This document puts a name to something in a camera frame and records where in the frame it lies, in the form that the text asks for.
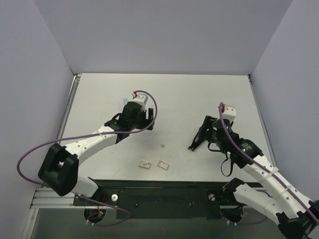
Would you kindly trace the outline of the black stapler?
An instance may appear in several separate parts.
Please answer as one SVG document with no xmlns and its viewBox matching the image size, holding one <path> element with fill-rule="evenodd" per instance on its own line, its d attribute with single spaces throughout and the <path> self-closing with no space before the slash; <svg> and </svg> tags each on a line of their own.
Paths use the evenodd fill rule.
<svg viewBox="0 0 319 239">
<path fill-rule="evenodd" d="M 187 149 L 195 151 L 205 141 L 205 138 L 206 130 L 199 129 Z"/>
</svg>

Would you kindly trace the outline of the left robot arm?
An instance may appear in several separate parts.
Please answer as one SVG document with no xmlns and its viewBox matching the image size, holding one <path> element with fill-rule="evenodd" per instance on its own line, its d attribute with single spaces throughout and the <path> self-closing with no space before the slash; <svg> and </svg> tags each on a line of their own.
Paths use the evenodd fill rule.
<svg viewBox="0 0 319 239">
<path fill-rule="evenodd" d="M 115 145 L 138 130 L 152 130 L 154 109 L 145 109 L 140 103 L 128 102 L 122 112 L 104 123 L 88 138 L 67 145 L 50 146 L 38 172 L 38 177 L 59 196 L 68 193 L 85 196 L 91 205 L 102 201 L 101 187 L 91 178 L 79 174 L 79 166 L 85 160 L 106 147 Z"/>
</svg>

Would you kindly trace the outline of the light blue white stapler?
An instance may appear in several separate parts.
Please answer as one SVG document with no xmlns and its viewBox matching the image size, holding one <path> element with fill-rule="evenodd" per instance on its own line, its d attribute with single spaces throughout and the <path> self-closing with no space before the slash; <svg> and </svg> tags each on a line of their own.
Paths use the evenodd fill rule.
<svg viewBox="0 0 319 239">
<path fill-rule="evenodd" d="M 123 105 L 125 106 L 129 101 L 130 101 L 130 100 L 127 99 L 127 98 L 123 99 Z"/>
</svg>

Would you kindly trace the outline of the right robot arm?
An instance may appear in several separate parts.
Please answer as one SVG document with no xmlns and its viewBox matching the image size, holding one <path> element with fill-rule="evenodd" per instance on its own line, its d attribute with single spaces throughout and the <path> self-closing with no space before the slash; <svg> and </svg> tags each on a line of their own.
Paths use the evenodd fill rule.
<svg viewBox="0 0 319 239">
<path fill-rule="evenodd" d="M 199 128 L 201 141 L 214 143 L 231 165 L 251 175 L 269 196 L 234 178 L 223 187 L 223 199 L 229 204 L 245 204 L 273 221 L 287 239 L 307 239 L 319 225 L 319 203 L 297 190 L 284 178 L 252 141 L 232 130 L 228 119 L 206 116 Z"/>
</svg>

